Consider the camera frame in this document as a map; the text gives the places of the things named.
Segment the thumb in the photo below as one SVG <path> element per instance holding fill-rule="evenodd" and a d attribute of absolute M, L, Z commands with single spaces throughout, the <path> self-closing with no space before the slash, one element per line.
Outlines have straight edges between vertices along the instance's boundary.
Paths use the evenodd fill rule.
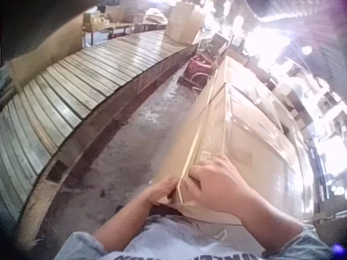
<path fill-rule="evenodd" d="M 201 203 L 202 202 L 202 192 L 199 186 L 190 178 L 183 179 L 183 184 L 188 190 L 188 192 L 194 197 L 194 199 Z"/>

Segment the hand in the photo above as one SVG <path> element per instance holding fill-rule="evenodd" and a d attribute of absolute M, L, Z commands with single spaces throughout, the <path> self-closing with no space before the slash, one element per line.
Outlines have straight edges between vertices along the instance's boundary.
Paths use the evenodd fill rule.
<path fill-rule="evenodd" d="M 161 198 L 170 195 L 178 184 L 178 178 L 166 176 L 161 181 L 152 184 L 143 191 L 143 196 L 151 204 L 156 203 Z"/>
<path fill-rule="evenodd" d="M 202 206 L 240 218 L 245 203 L 255 193 L 224 155 L 191 166 L 183 185 Z"/>

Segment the forearm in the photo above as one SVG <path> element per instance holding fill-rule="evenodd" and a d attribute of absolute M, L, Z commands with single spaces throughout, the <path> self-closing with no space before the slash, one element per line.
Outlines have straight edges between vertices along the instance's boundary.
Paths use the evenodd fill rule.
<path fill-rule="evenodd" d="M 299 235 L 303 224 L 279 211 L 255 191 L 240 215 L 244 227 L 267 251 L 275 251 Z"/>
<path fill-rule="evenodd" d="M 141 193 L 98 228 L 93 236 L 106 251 L 122 251 L 143 227 L 151 207 L 152 203 Z"/>

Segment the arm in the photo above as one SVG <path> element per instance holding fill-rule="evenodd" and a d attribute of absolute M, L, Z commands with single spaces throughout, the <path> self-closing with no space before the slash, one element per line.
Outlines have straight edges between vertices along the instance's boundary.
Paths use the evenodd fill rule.
<path fill-rule="evenodd" d="M 147 187 L 121 211 L 98 228 L 93 236 L 108 252 L 124 250 L 146 222 L 152 205 L 169 195 L 176 187 L 177 182 L 176 178 L 167 177 Z"/>
<path fill-rule="evenodd" d="M 277 210 L 250 188 L 224 155 L 192 166 L 183 184 L 198 203 L 238 217 L 267 251 L 275 251 L 299 235 L 303 224 Z"/>

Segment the table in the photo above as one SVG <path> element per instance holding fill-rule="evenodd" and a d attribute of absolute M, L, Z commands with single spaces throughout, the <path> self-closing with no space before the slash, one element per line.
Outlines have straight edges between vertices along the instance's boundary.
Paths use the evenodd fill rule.
<path fill-rule="evenodd" d="M 91 25 L 84 25 L 82 27 L 82 31 L 83 31 L 83 40 L 84 43 L 86 43 L 86 33 L 91 33 L 91 46 L 93 46 L 94 44 L 94 32 L 96 31 L 102 31 L 102 30 L 109 30 L 110 34 L 113 34 L 114 30 L 118 30 L 118 29 L 124 29 L 124 33 L 126 28 L 131 28 L 130 32 L 132 31 L 134 24 L 133 23 L 109 23 L 107 25 L 104 26 L 100 26 L 97 28 L 93 28 Z"/>

